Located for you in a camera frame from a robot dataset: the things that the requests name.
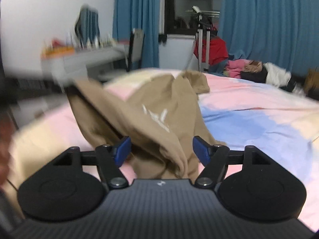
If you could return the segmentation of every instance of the curtain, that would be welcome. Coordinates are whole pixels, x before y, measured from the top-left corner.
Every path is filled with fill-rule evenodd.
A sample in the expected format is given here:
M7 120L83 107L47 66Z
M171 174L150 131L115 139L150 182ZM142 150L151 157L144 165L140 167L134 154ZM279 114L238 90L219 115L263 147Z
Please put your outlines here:
M272 62L295 74L316 68L319 0L223 0L219 36L235 59Z
M115 0L113 38L129 40L133 28L144 31L142 68L159 67L159 6L160 0Z

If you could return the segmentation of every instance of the bed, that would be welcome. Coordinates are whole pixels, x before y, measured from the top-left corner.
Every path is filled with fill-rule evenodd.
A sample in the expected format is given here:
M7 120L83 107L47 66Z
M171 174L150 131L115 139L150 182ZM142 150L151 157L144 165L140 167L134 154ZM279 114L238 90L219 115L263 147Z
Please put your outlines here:
M145 69L133 71L105 89L122 100L145 82L162 74L180 71ZM310 229L319 229L319 103L298 97L267 84L207 74L210 93L199 96L206 126L217 140L233 150L255 145L298 177L306 186L307 200L299 219ZM71 146L92 150L82 136L69 104L21 129L12 145L10 181L18 187L27 177ZM95 167L83 170L98 178ZM230 166L228 175L241 170ZM136 175L129 164L121 171L132 182ZM17 207L16 192L4 186Z

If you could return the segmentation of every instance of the white print on shirt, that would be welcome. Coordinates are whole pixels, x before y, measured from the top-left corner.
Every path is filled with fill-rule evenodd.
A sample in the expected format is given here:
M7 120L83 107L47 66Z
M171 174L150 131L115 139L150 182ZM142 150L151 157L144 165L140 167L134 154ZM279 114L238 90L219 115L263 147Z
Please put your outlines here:
M153 113L151 111L148 111L144 104L142 104L142 106L143 106L144 113L145 114L149 113L151 118L152 118L152 120L154 120L156 123L158 123L162 128L164 128L169 133L168 126L165 126L165 124L164 124L164 121L165 121L165 118L166 118L166 115L167 115L167 109L164 109L162 114L159 117L157 114L155 114L155 113Z

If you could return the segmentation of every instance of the red object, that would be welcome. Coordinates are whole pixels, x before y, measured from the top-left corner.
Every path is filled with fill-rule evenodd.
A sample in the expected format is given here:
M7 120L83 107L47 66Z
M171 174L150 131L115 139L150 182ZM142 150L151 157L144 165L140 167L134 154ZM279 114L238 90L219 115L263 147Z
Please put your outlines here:
M206 62L206 40L203 40L203 54L202 54L202 62ZM198 58L198 42L197 46L194 49L194 54ZM210 47L209 47L209 65L215 65L224 61L228 58L228 51L226 48L226 42L223 41L221 38L216 37L210 40Z

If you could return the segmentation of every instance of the blue patch on bedsheet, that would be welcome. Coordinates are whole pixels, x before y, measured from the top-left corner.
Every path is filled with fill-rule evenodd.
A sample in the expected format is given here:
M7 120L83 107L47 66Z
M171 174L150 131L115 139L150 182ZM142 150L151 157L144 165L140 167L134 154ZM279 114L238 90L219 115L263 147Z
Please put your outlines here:
M261 110L212 111L201 107L204 122L217 140L232 150L254 145L305 182L312 163L312 143L294 128L277 124Z

